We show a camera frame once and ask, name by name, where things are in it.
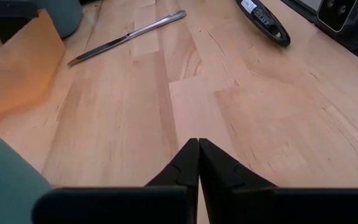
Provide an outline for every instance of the white label on device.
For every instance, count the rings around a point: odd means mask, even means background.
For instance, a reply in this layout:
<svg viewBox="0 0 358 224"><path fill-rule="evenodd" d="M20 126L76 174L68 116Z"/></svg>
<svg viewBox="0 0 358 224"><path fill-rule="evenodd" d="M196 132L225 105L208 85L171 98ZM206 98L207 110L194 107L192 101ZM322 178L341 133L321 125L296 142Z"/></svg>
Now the white label on device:
<svg viewBox="0 0 358 224"><path fill-rule="evenodd" d="M241 5L249 14L256 8L255 3L251 0L242 0Z"/></svg>

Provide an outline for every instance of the knife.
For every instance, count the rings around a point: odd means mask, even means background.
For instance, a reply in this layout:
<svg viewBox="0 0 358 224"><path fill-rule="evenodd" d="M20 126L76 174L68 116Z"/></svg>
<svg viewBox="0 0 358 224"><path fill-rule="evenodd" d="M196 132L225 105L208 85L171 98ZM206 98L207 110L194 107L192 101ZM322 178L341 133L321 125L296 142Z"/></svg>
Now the knife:
<svg viewBox="0 0 358 224"><path fill-rule="evenodd" d="M170 14L169 16L166 16L157 22L154 22L154 23L147 25L143 28L132 31L123 37L120 37L116 40L110 41L106 44L103 44L102 46L96 47L95 49L92 49L92 50L88 51L87 53L83 53L80 56L78 56L78 57L74 58L73 60L71 60L70 62L68 62L67 65L71 67L77 63L85 61L88 58L91 58L95 55L105 52L115 46L123 44L123 43L127 42L128 40L131 40L137 36L145 34L148 31L152 31L158 27L164 26L170 22L176 21L176 20L181 19L185 16L186 16L186 11L184 11L184 10L179 10L177 12L174 12L173 14Z"/></svg>

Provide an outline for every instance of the teal container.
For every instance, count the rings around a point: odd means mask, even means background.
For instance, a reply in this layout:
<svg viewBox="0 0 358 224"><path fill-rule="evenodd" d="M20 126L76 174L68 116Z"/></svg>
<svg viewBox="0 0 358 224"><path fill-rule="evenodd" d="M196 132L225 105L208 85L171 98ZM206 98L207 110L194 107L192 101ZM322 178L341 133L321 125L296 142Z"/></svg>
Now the teal container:
<svg viewBox="0 0 358 224"><path fill-rule="evenodd" d="M46 9L61 38L74 33L80 25L82 6L79 0L36 0L40 9Z"/></svg>
<svg viewBox="0 0 358 224"><path fill-rule="evenodd" d="M0 138L0 224L31 224L34 203L49 190L47 180Z"/></svg>

